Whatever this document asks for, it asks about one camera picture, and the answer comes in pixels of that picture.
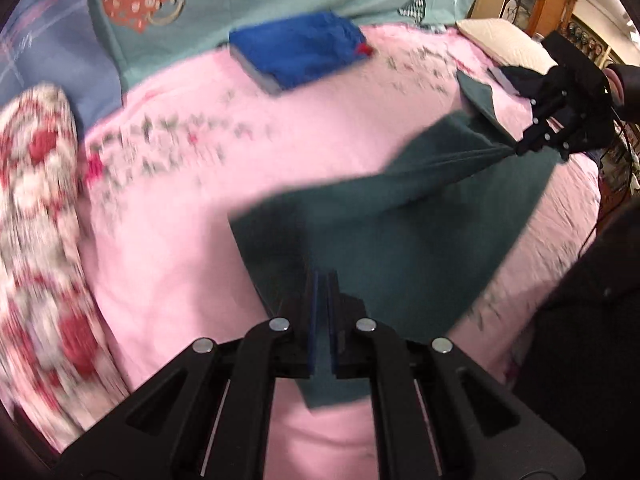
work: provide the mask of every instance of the pink blanket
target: pink blanket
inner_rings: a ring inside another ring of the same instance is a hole
[[[364,33],[372,60],[277,98],[226,49],[187,60],[132,90],[87,135],[82,262],[131,386],[200,336],[225,342],[266,319],[229,213],[289,187],[380,171],[462,106],[457,69],[490,81],[492,62],[455,33]],[[495,84],[494,100],[498,120],[520,136],[528,102]],[[519,242],[452,331],[501,380],[518,334],[596,220],[596,179],[583,156],[557,167]],[[375,456],[368,400],[310,412],[295,383],[278,382],[267,478],[373,479]]]

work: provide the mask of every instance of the silver screw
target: silver screw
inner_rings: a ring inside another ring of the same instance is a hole
[[[289,320],[286,317],[274,317],[269,322],[269,328],[274,332],[286,332],[290,326]]]
[[[196,354],[208,354],[213,350],[213,341],[208,337],[201,337],[193,342],[191,348]]]
[[[431,342],[431,348],[439,354],[448,354],[453,350],[453,343],[446,337],[439,337]]]
[[[361,332],[373,332],[377,326],[376,322],[368,317],[356,321],[356,328]]]

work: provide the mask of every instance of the dark green garment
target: dark green garment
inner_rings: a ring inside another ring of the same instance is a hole
[[[407,339],[441,336],[469,309],[560,158],[547,149],[517,157],[495,119],[491,87],[458,79],[477,115],[444,117],[382,174],[275,196],[232,222],[270,314],[302,292],[307,268],[335,269],[341,291]],[[331,378],[325,323],[316,374],[301,381],[311,407],[368,393],[363,381]]]

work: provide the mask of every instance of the cream pillow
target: cream pillow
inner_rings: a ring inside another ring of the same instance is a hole
[[[503,66],[523,66],[546,74],[557,63],[545,48],[506,20],[460,20],[458,30]]]

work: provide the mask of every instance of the wire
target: wire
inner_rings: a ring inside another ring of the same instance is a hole
[[[580,250],[578,251],[578,258],[580,258],[582,256],[582,252],[584,251],[585,247],[589,243],[589,240],[591,240],[591,236],[593,236],[593,233],[596,232],[596,230],[598,229],[598,226],[601,225],[607,218],[609,218],[609,216],[611,214],[616,212],[623,205],[623,203],[625,203],[626,197],[631,192],[631,181],[633,180],[633,176],[634,176],[634,173],[633,173],[634,158],[633,158],[633,155],[632,155],[633,151],[631,150],[631,142],[629,141],[629,136],[628,136],[628,134],[626,132],[626,124],[624,124],[622,122],[622,119],[620,119],[620,116],[618,115],[617,111],[613,110],[613,113],[616,115],[616,122],[618,123],[618,126],[620,126],[620,130],[622,131],[622,133],[625,136],[626,148],[628,149],[628,152],[629,152],[629,159],[630,159],[629,160],[629,178],[628,178],[628,182],[626,183],[625,193],[622,196],[622,198],[620,199],[620,202],[618,202],[618,204],[616,204],[614,207],[609,209],[609,211],[607,211],[606,215],[604,215],[602,218],[598,219],[598,221],[593,226],[593,229],[591,229],[591,231],[587,235],[587,238],[584,241],[584,243],[582,244],[582,247],[580,247]],[[605,155],[607,153],[609,153],[610,149],[611,149],[611,146],[606,151]]]

